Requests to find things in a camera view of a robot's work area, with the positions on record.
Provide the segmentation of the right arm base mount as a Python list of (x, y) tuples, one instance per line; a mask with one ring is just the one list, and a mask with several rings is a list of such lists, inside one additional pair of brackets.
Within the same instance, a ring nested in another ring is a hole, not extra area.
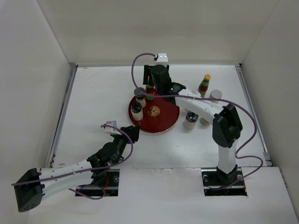
[(228, 181), (221, 180), (215, 168), (202, 169), (201, 175), (205, 196), (247, 196), (241, 168)]

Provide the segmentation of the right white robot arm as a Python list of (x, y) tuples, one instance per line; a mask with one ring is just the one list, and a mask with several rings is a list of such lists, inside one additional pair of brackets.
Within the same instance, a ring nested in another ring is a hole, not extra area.
[(237, 171), (236, 145), (242, 130), (235, 106), (231, 103), (221, 106), (208, 99), (197, 97), (184, 85), (171, 80), (168, 65), (145, 65), (143, 83), (155, 88), (156, 97), (192, 111), (213, 126), (212, 138), (219, 147), (217, 180), (221, 185), (233, 182)]

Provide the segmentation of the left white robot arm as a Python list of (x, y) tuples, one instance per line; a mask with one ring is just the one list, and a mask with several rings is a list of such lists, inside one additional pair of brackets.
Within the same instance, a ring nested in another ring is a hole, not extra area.
[(107, 173), (127, 160), (122, 154), (127, 145), (133, 146), (138, 141), (140, 133), (140, 126), (117, 128), (112, 124), (107, 122), (101, 127), (113, 141), (104, 144), (87, 159), (57, 169), (42, 171), (32, 168), (13, 183), (18, 211), (29, 211), (48, 197), (64, 190), (74, 190), (77, 186), (93, 185), (103, 189)]

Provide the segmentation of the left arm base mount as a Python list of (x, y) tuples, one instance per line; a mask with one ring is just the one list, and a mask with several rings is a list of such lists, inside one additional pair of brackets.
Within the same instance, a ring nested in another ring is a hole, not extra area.
[(120, 170), (112, 169), (97, 183), (89, 187), (77, 186), (76, 191), (93, 198), (118, 196), (119, 193)]

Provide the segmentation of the white salt grinder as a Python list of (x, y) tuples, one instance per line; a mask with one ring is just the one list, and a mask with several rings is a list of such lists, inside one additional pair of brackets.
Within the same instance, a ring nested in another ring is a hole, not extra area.
[(135, 99), (138, 103), (142, 105), (142, 108), (146, 106), (146, 99), (145, 99), (145, 89), (142, 87), (138, 87), (134, 90)]
[(143, 119), (143, 108), (142, 105), (134, 101), (131, 105), (131, 114), (134, 120), (140, 121)]

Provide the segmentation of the ketchup bottle yellow cap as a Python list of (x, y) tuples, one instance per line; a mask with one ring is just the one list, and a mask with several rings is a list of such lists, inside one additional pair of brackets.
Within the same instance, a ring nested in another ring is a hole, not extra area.
[(211, 75), (210, 74), (205, 74), (203, 80), (201, 81), (201, 83), (198, 86), (198, 92), (200, 93), (200, 96), (202, 98), (205, 97), (206, 92), (208, 90), (209, 87), (209, 81), (211, 79)]
[(145, 90), (147, 93), (146, 99), (152, 101), (154, 99), (152, 96), (154, 95), (155, 87), (153, 85), (146, 84)]

